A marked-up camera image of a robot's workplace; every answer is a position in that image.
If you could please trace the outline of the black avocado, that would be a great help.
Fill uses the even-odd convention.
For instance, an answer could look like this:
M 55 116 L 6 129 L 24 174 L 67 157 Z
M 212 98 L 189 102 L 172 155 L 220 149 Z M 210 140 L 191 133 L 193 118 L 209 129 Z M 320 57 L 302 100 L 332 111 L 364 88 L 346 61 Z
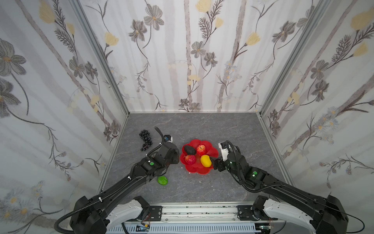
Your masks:
M 185 153 L 187 155 L 196 155 L 196 150 L 194 147 L 190 146 L 190 145 L 185 145 L 183 147 L 183 149 L 185 150 Z

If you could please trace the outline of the dark red wrinkled fruit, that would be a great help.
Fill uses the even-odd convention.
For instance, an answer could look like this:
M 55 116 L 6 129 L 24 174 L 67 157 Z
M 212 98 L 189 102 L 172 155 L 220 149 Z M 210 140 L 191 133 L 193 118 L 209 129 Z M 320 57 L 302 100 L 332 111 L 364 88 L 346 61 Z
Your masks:
M 195 155 L 187 155 L 185 156 L 185 162 L 188 165 L 193 165 L 196 163 L 196 156 Z

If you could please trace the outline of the green lime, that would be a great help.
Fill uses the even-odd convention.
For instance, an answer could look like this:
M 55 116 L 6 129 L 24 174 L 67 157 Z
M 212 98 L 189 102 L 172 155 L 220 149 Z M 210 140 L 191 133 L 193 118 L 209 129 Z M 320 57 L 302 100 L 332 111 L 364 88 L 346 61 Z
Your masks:
M 167 179 L 165 176 L 160 176 L 160 177 L 158 177 L 157 182 L 158 182 L 160 185 L 165 186 L 165 185 L 168 184 L 168 179 Z

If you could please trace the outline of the yellow lemon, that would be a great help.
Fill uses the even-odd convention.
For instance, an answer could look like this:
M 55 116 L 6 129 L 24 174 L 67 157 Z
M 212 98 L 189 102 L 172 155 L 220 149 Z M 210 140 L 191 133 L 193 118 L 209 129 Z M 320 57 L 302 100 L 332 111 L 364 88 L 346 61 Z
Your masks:
M 211 159 L 208 155 L 203 155 L 201 156 L 200 158 L 200 162 L 201 164 L 205 167 L 205 168 L 209 168 L 211 165 L 212 165 L 212 162 L 211 162 Z

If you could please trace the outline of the red flower-shaped plate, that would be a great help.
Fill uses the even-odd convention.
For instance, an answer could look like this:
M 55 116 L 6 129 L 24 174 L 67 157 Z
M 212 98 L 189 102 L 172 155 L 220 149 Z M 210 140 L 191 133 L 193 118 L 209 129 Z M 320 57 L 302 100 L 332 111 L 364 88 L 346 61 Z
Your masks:
M 218 158 L 218 156 L 219 156 L 218 150 L 215 147 L 213 147 L 213 145 L 209 141 L 194 139 L 190 143 L 185 144 L 185 145 L 190 145 L 190 146 L 192 146 L 196 149 L 196 147 L 200 144 L 203 144 L 203 145 L 206 146 L 206 155 L 208 155 L 212 159 Z M 188 165 L 185 162 L 185 156 L 187 156 L 187 154 L 185 153 L 185 150 L 183 149 L 183 147 L 182 147 L 182 153 L 180 155 L 180 161 L 185 166 L 185 169 L 189 173 L 198 173 L 198 174 L 201 174 L 201 175 L 206 175 L 213 169 L 213 165 L 211 165 L 209 168 L 205 168 L 201 164 L 201 162 L 200 162 L 201 156 L 199 156 L 198 154 L 195 155 L 196 156 L 196 163 L 193 164 L 193 165 Z

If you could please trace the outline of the red apple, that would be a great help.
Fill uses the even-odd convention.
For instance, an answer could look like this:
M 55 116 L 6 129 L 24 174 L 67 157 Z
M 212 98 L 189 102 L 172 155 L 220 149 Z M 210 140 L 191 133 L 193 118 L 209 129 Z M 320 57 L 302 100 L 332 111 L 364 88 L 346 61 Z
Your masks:
M 203 145 L 203 144 L 200 144 L 196 147 L 196 153 L 199 155 L 199 156 L 203 156 L 203 155 L 206 155 L 206 146 Z

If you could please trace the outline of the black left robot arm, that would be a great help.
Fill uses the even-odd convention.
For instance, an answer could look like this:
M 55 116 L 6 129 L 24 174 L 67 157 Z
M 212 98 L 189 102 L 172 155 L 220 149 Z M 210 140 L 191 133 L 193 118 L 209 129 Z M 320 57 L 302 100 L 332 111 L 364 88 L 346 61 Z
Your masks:
M 61 234 L 104 234 L 129 220 L 144 220 L 150 215 L 150 205 L 141 196 L 122 204 L 137 188 L 166 172 L 171 164 L 179 163 L 179 150 L 170 141 L 161 143 L 154 152 L 134 164 L 128 175 L 100 194 L 88 199 L 81 197 L 74 210 L 59 218 L 54 229 Z

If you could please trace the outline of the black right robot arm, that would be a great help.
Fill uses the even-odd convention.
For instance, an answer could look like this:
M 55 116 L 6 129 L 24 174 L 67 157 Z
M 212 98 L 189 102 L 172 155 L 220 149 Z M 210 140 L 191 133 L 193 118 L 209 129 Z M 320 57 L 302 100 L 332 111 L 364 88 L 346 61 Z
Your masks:
M 246 191 L 258 196 L 246 210 L 238 211 L 244 220 L 280 219 L 305 227 L 315 234 L 346 234 L 351 215 L 342 203 L 329 195 L 324 198 L 289 185 L 265 170 L 250 166 L 238 151 L 228 151 L 224 157 L 212 160 L 215 170 L 228 171 Z

